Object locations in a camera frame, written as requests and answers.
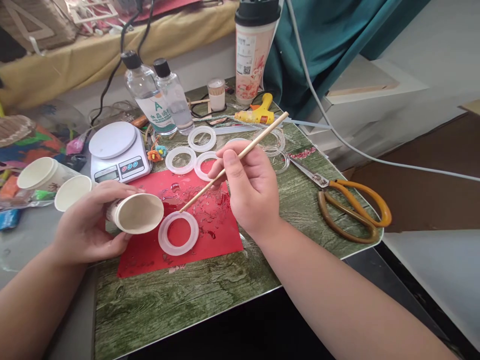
yellow cloth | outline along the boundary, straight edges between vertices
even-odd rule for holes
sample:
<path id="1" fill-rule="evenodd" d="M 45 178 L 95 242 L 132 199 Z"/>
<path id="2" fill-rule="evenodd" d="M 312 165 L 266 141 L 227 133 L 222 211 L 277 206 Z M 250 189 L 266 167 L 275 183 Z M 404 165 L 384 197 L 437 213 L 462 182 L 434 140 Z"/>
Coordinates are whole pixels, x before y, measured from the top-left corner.
<path id="1" fill-rule="evenodd" d="M 157 58 L 171 59 L 218 40 L 235 30 L 238 3 L 185 9 L 154 22 L 141 47 L 141 58 L 152 64 Z M 125 36 L 125 49 L 137 50 L 145 25 Z M 0 103 L 8 114 L 27 109 L 71 89 L 79 89 L 107 79 L 120 59 L 120 35 L 91 37 L 48 51 L 45 56 L 25 56 L 0 67 L 4 88 Z M 125 73 L 122 66 L 116 75 Z"/>

green wooden-pattern table mat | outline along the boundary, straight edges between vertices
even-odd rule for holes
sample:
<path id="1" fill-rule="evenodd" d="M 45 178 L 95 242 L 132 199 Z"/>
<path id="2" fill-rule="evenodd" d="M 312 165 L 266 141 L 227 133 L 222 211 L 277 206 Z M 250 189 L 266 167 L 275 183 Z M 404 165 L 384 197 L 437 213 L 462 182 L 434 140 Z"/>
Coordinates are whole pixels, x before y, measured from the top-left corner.
<path id="1" fill-rule="evenodd" d="M 231 79 L 227 83 L 235 88 Z M 203 87 L 189 91 L 187 96 L 193 101 L 206 93 Z M 227 94 L 226 101 L 234 103 L 235 96 Z M 270 109 L 281 112 L 275 104 Z M 204 114 L 206 106 L 198 106 L 195 111 Z M 236 111 L 229 108 L 225 113 Z M 312 148 L 312 143 L 295 125 L 286 123 L 283 131 L 288 153 L 297 154 Z M 219 135 L 213 150 L 233 138 L 251 139 L 254 133 Z M 187 137 L 179 134 L 170 140 L 162 138 L 160 143 L 170 149 L 188 146 Z M 329 179 L 341 177 L 318 151 L 299 161 Z M 155 164 L 153 171 L 163 170 L 162 162 Z M 318 205 L 319 189 L 294 165 L 279 174 L 277 182 L 281 217 L 332 254 L 345 258 L 371 246 L 349 242 L 326 225 Z M 347 204 L 338 193 L 332 193 Z M 355 196 L 373 215 L 373 209 L 365 200 L 356 192 Z M 356 236 L 368 235 L 355 220 L 332 206 L 329 209 L 343 229 Z M 174 273 L 165 269 L 120 279 L 117 278 L 118 258 L 100 263 L 97 266 L 95 359 L 116 359 L 279 287 L 281 284 L 260 249 L 241 228 L 240 237 L 244 251 L 189 263 Z"/>

glue gun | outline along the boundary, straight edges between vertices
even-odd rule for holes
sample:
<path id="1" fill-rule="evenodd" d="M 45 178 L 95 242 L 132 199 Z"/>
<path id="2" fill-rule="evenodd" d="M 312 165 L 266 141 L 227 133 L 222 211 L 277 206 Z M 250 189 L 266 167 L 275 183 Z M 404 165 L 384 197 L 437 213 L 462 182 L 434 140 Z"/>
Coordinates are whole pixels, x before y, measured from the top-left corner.
<path id="1" fill-rule="evenodd" d="M 275 120 L 275 115 L 272 111 L 269 111 L 270 105 L 274 97 L 271 93 L 266 92 L 261 97 L 261 105 L 250 105 L 254 110 L 239 111 L 235 113 L 235 119 L 243 123 L 253 124 L 271 124 Z"/>

scissors blade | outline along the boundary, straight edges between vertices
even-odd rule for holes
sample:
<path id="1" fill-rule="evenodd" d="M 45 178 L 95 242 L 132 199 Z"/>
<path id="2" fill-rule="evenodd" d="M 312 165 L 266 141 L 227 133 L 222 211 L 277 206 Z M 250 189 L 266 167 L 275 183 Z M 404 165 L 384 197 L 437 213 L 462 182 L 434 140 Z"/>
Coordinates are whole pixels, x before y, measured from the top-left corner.
<path id="1" fill-rule="evenodd" d="M 310 180 L 312 180 L 315 184 L 317 184 L 321 189 L 326 189 L 330 185 L 330 181 L 320 175 L 319 173 L 313 173 L 309 169 L 307 169 L 305 166 L 300 165 L 298 161 L 294 160 L 290 156 L 290 162 L 293 163 L 302 173 L 307 175 Z"/>

fingernail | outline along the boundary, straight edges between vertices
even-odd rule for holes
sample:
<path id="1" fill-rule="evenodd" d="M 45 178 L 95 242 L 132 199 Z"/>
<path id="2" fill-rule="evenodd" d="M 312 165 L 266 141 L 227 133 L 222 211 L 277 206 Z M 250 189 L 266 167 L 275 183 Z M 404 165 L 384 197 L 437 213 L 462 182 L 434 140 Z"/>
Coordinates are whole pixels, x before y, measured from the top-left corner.
<path id="1" fill-rule="evenodd" d="M 234 164 L 237 161 L 237 153 L 233 150 L 226 150 L 223 153 L 223 163 L 226 165 Z"/>

